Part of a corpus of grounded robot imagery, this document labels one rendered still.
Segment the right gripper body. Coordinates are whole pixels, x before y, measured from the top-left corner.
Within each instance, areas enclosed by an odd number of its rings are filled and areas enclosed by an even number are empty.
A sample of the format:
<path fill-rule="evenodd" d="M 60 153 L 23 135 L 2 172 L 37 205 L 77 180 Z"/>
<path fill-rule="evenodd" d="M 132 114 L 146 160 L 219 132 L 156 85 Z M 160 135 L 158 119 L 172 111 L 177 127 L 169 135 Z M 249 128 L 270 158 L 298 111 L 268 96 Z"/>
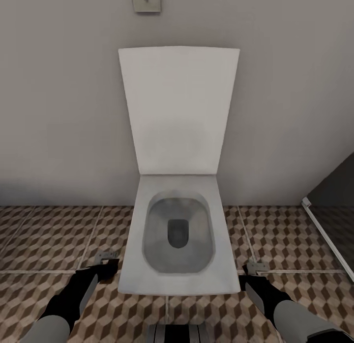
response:
<path fill-rule="evenodd" d="M 240 284 L 241 290 L 246 291 L 245 284 L 247 281 L 249 281 L 250 276 L 239 275 L 238 279 L 240 281 L 239 284 Z"/>

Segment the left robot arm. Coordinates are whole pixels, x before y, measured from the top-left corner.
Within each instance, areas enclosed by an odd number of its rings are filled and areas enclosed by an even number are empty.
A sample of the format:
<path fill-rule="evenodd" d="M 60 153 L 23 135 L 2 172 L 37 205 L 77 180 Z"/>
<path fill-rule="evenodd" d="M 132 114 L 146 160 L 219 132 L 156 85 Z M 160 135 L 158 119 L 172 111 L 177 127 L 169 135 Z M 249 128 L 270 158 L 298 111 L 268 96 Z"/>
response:
<path fill-rule="evenodd" d="M 51 298 L 42 316 L 18 343 L 66 343 L 98 282 L 118 272 L 118 266 L 103 265 L 103 261 L 117 257 L 113 251 L 97 253 L 92 267 L 75 271 L 69 284 Z"/>

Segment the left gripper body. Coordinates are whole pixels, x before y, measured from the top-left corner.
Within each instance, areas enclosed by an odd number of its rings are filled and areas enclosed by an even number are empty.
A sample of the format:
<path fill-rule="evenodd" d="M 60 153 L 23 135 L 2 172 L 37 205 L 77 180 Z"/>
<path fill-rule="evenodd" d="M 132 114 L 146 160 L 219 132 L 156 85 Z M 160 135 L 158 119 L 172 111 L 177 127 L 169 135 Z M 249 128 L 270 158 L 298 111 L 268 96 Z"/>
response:
<path fill-rule="evenodd" d="M 114 276 L 113 275 L 114 265 L 112 263 L 104 264 L 104 265 L 96 265 L 95 267 L 98 268 L 100 271 L 100 279 L 98 282 L 100 282 L 101 280 L 111 279 Z"/>

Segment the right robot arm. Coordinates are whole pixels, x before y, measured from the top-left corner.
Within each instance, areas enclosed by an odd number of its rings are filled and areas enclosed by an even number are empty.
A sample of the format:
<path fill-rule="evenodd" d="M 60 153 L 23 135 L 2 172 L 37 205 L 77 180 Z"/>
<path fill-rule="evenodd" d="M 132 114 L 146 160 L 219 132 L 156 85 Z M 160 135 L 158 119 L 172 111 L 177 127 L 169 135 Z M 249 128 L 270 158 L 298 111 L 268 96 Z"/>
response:
<path fill-rule="evenodd" d="M 247 269 L 248 276 L 238 276 L 241 290 L 246 291 L 286 343 L 354 343 L 346 331 L 309 312 L 256 273 L 269 272 L 267 264 L 247 263 Z"/>

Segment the robot trunk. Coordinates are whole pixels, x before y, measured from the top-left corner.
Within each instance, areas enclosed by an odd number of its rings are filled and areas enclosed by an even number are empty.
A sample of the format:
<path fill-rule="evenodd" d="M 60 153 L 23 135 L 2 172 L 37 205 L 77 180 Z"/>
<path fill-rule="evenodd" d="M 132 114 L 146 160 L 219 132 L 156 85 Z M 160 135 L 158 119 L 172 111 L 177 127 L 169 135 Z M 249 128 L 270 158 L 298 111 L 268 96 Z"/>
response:
<path fill-rule="evenodd" d="M 150 325 L 144 343 L 210 343 L 205 325 Z"/>

